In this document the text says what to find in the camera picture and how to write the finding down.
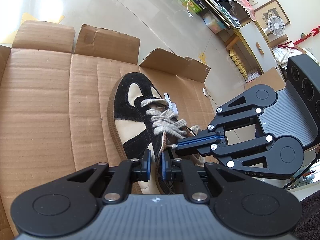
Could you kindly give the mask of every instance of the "gum rubber sole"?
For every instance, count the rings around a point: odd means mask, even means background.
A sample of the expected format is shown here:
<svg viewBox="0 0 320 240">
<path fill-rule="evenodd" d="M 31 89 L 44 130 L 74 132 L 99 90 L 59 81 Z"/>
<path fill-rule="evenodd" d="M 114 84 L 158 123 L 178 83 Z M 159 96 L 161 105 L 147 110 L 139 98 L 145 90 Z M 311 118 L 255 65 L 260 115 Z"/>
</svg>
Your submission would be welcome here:
<svg viewBox="0 0 320 240">
<path fill-rule="evenodd" d="M 116 82 L 114 85 L 109 101 L 108 101 L 108 109 L 107 109 L 107 120 L 108 120 L 108 126 L 109 126 L 109 131 L 113 140 L 113 143 L 116 146 L 116 150 L 119 154 L 120 160 L 124 161 L 127 160 L 127 155 L 125 154 L 124 148 L 122 147 L 121 139 L 117 131 L 117 127 L 115 124 L 115 119 L 114 119 L 114 107 L 115 107 L 115 98 L 116 98 L 116 92 L 118 90 L 119 84 L 122 81 L 122 78 L 119 78 L 119 80 Z M 142 194 L 141 188 L 138 184 L 138 182 L 135 182 L 132 184 L 132 194 Z"/>
</svg>

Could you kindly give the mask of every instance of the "white cloth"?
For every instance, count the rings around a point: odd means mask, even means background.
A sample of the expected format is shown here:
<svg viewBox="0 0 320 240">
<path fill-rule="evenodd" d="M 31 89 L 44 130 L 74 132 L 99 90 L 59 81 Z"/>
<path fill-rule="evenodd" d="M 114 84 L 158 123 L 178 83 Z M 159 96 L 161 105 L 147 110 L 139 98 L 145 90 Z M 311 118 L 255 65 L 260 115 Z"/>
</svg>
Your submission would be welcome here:
<svg viewBox="0 0 320 240">
<path fill-rule="evenodd" d="M 273 53 L 275 54 L 275 60 L 278 65 L 282 65 L 284 63 L 287 63 L 289 57 L 293 57 L 293 56 L 297 56 L 297 55 L 302 54 L 301 51 L 299 51 L 297 49 L 293 49 L 293 48 L 294 48 L 294 44 L 293 44 L 293 42 L 290 42 L 289 44 L 286 44 L 286 47 L 284 47 L 284 48 L 275 47 L 273 49 Z"/>
</svg>

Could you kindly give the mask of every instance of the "cardboard flap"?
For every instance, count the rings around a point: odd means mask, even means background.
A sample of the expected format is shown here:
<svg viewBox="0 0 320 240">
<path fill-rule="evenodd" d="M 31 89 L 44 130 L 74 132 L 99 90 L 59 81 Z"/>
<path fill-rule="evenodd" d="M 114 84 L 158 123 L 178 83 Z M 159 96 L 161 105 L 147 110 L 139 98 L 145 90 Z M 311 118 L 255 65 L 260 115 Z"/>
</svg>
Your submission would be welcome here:
<svg viewBox="0 0 320 240">
<path fill-rule="evenodd" d="M 300 48 L 299 46 L 296 45 L 295 48 L 296 48 L 298 51 L 302 52 L 302 54 L 307 54 L 307 52 L 306 52 L 304 49 Z"/>
<path fill-rule="evenodd" d="M 279 75 L 278 71 L 274 67 L 270 68 L 261 76 L 245 84 L 244 89 L 248 90 L 249 88 L 259 84 L 268 85 L 269 87 L 272 87 L 274 91 L 282 90 L 285 87 L 285 83 L 282 77 Z"/>
<path fill-rule="evenodd" d="M 158 48 L 150 52 L 140 67 L 151 68 L 168 74 L 185 77 L 204 83 L 210 68 L 192 58 L 180 57 L 164 49 Z"/>
<path fill-rule="evenodd" d="M 12 48 L 71 52 L 73 27 L 41 21 L 25 21 L 17 31 Z"/>
<path fill-rule="evenodd" d="M 83 24 L 75 54 L 137 64 L 140 40 L 127 34 Z"/>
<path fill-rule="evenodd" d="M 11 52 L 11 48 L 0 46 L 0 84 L 1 84 L 5 66 L 7 65 L 10 52 Z"/>
</svg>

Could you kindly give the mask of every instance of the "white label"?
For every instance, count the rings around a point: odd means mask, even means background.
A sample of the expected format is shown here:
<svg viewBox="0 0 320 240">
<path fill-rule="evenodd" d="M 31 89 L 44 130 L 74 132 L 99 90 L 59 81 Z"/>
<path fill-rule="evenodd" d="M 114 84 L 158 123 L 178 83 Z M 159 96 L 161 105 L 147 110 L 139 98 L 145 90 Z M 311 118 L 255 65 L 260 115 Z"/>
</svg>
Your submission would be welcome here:
<svg viewBox="0 0 320 240">
<path fill-rule="evenodd" d="M 207 97 L 208 96 L 208 93 L 207 93 L 207 90 L 205 88 L 202 89 L 204 95 Z"/>
<path fill-rule="evenodd" d="M 169 104 L 168 107 L 169 107 L 170 109 L 172 109 L 175 114 L 178 114 L 178 110 L 177 110 L 176 103 L 172 103 L 172 102 L 171 102 L 169 94 L 164 93 L 164 98 L 165 98 L 165 100 L 166 100 L 166 101 L 168 102 L 168 104 Z"/>
<path fill-rule="evenodd" d="M 169 94 L 164 93 L 164 98 L 165 98 L 165 100 L 168 102 L 168 104 L 169 104 L 169 108 L 171 108 L 171 109 L 172 109 L 172 103 L 171 103 L 171 100 L 170 100 L 170 96 L 169 96 Z"/>
<path fill-rule="evenodd" d="M 172 110 L 175 114 L 178 114 L 178 109 L 177 109 L 176 103 L 172 103 Z"/>
</svg>

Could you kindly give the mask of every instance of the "white cable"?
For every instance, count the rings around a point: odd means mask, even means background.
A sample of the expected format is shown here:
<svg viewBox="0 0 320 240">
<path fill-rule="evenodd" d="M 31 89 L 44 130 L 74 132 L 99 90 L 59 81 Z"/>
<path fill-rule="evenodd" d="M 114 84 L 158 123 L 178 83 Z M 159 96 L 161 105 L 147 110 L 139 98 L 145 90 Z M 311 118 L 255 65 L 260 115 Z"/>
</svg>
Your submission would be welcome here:
<svg viewBox="0 0 320 240">
<path fill-rule="evenodd" d="M 217 1 L 217 2 L 230 2 L 230 1 L 236 1 L 236 0 L 226 0 L 226 1 L 215 0 L 215 1 Z M 192 18 L 193 15 L 189 12 L 189 8 L 188 8 L 189 2 L 190 2 L 190 0 L 188 0 L 188 2 L 187 2 L 187 11 L 188 11 L 189 17 Z"/>
</svg>

